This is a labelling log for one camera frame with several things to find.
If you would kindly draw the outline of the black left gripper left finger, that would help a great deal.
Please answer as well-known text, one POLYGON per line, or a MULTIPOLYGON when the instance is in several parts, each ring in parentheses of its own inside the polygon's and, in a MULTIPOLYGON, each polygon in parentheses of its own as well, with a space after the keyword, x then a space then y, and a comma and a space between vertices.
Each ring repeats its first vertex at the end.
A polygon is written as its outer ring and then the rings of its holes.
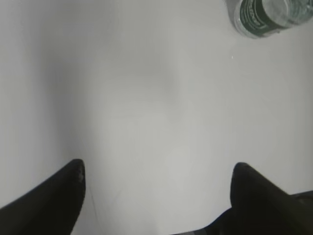
POLYGON ((2 235, 69 235, 86 194, 85 166, 74 159, 0 210, 2 235))

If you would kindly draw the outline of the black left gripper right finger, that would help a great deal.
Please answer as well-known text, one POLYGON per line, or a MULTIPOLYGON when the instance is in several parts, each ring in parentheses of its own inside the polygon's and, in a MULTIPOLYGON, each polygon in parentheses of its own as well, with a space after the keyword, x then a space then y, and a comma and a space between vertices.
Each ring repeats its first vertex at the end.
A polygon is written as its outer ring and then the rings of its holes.
POLYGON ((189 235, 311 235, 313 192, 288 194, 247 163, 233 168, 231 207, 189 235))

